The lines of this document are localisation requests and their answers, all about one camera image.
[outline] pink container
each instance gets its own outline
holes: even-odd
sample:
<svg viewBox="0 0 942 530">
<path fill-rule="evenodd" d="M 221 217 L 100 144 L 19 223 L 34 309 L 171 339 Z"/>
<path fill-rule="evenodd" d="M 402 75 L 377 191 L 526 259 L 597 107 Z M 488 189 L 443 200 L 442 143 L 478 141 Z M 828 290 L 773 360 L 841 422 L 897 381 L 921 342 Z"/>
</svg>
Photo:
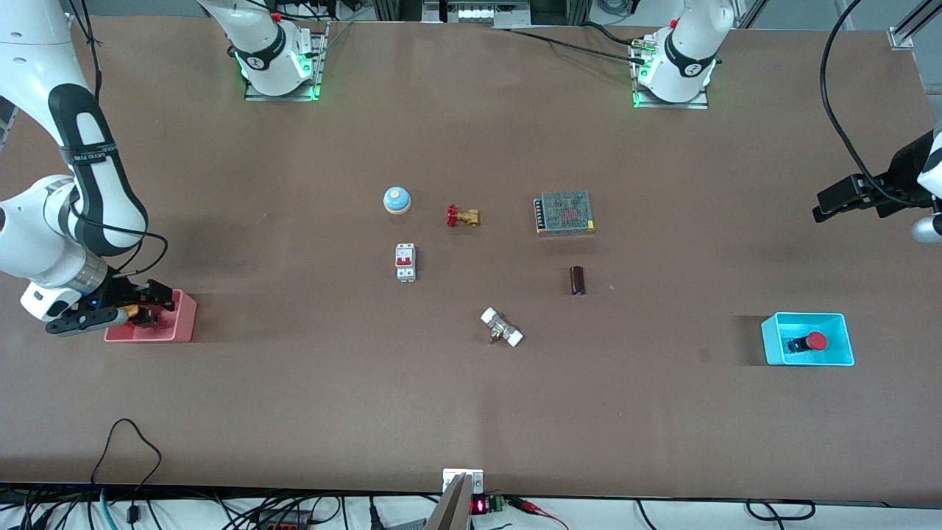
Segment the pink container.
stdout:
<svg viewBox="0 0 942 530">
<path fill-rule="evenodd" d="M 105 342 L 189 342 L 193 338 L 193 321 L 196 320 L 196 301 L 179 289 L 173 290 L 175 311 L 155 308 L 157 325 L 137 327 L 132 323 L 115 325 L 105 330 Z"/>
</svg>

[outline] white floor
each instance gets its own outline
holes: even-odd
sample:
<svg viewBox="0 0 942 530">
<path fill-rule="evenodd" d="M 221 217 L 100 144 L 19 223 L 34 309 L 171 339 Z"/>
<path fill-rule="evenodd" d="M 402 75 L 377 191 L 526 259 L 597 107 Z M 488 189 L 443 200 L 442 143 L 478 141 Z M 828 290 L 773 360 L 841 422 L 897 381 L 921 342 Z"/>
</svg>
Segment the white floor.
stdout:
<svg viewBox="0 0 942 530">
<path fill-rule="evenodd" d="M 650 530 L 645 525 L 637 505 L 628 500 L 592 499 L 530 499 L 545 511 L 569 525 L 570 530 Z M 259 501 L 227 501 L 227 505 L 245 510 Z M 301 505 L 310 509 L 313 501 Z M 348 497 L 349 530 L 369 529 L 369 504 L 366 497 Z M 211 501 L 154 501 L 154 512 L 163 530 L 220 530 L 229 520 L 222 509 Z M 118 502 L 110 510 L 119 530 L 127 530 L 124 522 L 128 502 Z M 141 520 L 138 530 L 157 530 L 147 506 L 138 502 Z M 376 506 L 383 524 L 388 528 L 406 522 L 426 519 L 435 508 L 421 497 L 377 497 Z M 337 507 L 334 499 L 325 499 L 317 507 L 315 517 L 325 519 Z M 776 505 L 780 515 L 797 515 L 807 510 L 794 505 Z M 95 528 L 107 530 L 102 512 L 94 504 Z M 776 530 L 774 522 L 760 522 L 751 518 L 742 503 L 644 501 L 644 508 L 658 530 Z M 48 528 L 59 521 L 64 507 L 56 512 Z M 23 516 L 21 508 L 0 512 L 0 528 L 17 528 Z M 477 530 L 491 530 L 512 524 L 511 530 L 564 530 L 558 523 L 524 514 L 513 508 L 477 516 L 473 519 Z M 808 521 L 785 522 L 787 530 L 937 530 L 942 528 L 942 510 L 818 506 L 817 514 Z M 89 524 L 84 505 L 77 506 L 69 517 L 65 530 L 87 529 Z M 338 515 L 330 522 L 317 526 L 322 530 L 345 530 L 343 518 Z"/>
</svg>

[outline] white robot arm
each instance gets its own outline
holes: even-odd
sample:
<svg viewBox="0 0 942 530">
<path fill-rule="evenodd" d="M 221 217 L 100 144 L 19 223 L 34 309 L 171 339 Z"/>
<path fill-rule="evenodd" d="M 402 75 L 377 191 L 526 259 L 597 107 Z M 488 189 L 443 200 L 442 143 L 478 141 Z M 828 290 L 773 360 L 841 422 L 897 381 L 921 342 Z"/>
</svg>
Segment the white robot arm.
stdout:
<svg viewBox="0 0 942 530">
<path fill-rule="evenodd" d="M 222 26 L 242 75 L 259 92 L 284 95 L 314 74 L 310 29 L 280 17 L 276 22 L 266 8 L 246 0 L 197 2 Z"/>
<path fill-rule="evenodd" d="M 57 0 L 0 0 L 0 95 L 49 132 L 73 173 L 47 176 L 0 202 L 0 271 L 30 280 L 23 306 L 50 333 L 71 335 L 125 322 L 116 304 L 163 304 L 164 290 L 156 298 L 134 291 L 126 278 L 112 279 L 102 259 L 138 244 L 147 211 L 128 184 Z M 80 301 L 84 309 L 73 309 Z M 97 308 L 108 312 L 91 314 Z"/>
<path fill-rule="evenodd" d="M 654 48 L 642 52 L 648 64 L 638 82 L 669 103 L 690 101 L 709 83 L 734 19 L 729 0 L 684 0 L 675 23 L 644 37 Z"/>
<path fill-rule="evenodd" d="M 930 149 L 926 165 L 922 167 L 916 181 L 933 195 L 936 212 L 913 223 L 913 239 L 920 243 L 942 243 L 942 212 L 939 197 L 942 197 L 942 134 L 935 130 L 935 140 Z"/>
</svg>

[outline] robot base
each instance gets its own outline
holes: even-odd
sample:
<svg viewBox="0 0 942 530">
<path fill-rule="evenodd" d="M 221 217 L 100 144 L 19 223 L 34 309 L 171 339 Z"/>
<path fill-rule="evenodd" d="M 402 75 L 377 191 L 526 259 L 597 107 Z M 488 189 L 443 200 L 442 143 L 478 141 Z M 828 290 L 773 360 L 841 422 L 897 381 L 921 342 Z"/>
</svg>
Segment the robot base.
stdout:
<svg viewBox="0 0 942 530">
<path fill-rule="evenodd" d="M 645 41 L 652 41 L 653 38 L 654 35 L 644 36 Z M 628 46 L 628 55 L 633 58 L 650 59 L 650 57 L 645 57 L 640 50 L 636 50 L 631 46 Z M 638 78 L 642 74 L 646 74 L 642 72 L 646 68 L 646 65 L 631 63 L 631 99 L 634 108 L 693 108 L 700 110 L 709 108 L 706 87 L 700 89 L 700 92 L 693 99 L 684 103 L 670 103 L 655 96 L 647 87 L 638 82 Z"/>
<path fill-rule="evenodd" d="M 174 289 L 175 311 L 156 307 L 159 321 L 154 327 L 138 327 L 123 323 L 105 330 L 105 342 L 190 342 L 196 320 L 196 301 L 185 292 Z"/>
<path fill-rule="evenodd" d="M 255 89 L 252 83 L 245 83 L 246 101 L 317 101 L 320 99 L 320 85 L 324 78 L 324 61 L 327 53 L 327 37 L 330 29 L 324 33 L 311 33 L 310 44 L 303 42 L 302 50 L 309 50 L 311 57 L 298 57 L 298 67 L 311 76 L 301 82 L 293 91 L 282 95 L 265 95 Z"/>
</svg>

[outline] brown tabletop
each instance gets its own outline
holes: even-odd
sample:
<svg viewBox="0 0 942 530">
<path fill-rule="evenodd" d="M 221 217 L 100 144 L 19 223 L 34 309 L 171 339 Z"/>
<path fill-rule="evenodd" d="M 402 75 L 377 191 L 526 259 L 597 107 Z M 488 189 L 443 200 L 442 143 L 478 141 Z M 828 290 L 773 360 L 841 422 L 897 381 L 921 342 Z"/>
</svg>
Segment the brown tabletop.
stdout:
<svg viewBox="0 0 942 530">
<path fill-rule="evenodd" d="M 942 501 L 939 249 L 909 237 L 925 212 L 814 223 L 855 171 L 820 105 L 825 35 L 734 31 L 711 110 L 680 111 L 632 108 L 622 62 L 473 25 L 357 24 L 311 104 L 243 102 L 211 20 L 95 33 L 126 170 L 171 241 L 153 277 L 193 294 L 197 328 L 49 337 L 0 277 L 0 479 L 87 480 L 126 416 L 160 483 L 435 490 L 473 466 L 533 494 Z M 883 33 L 842 35 L 830 76 L 874 172 L 933 126 Z M 21 115 L 0 195 L 64 171 Z M 532 199 L 573 189 L 597 234 L 538 240 Z M 481 226 L 446 227 L 449 203 Z M 519 347 L 488 345 L 488 306 Z M 758 325 L 780 310 L 846 314 L 856 366 L 767 366 Z M 112 450 L 101 480 L 152 465 L 129 429 Z"/>
</svg>

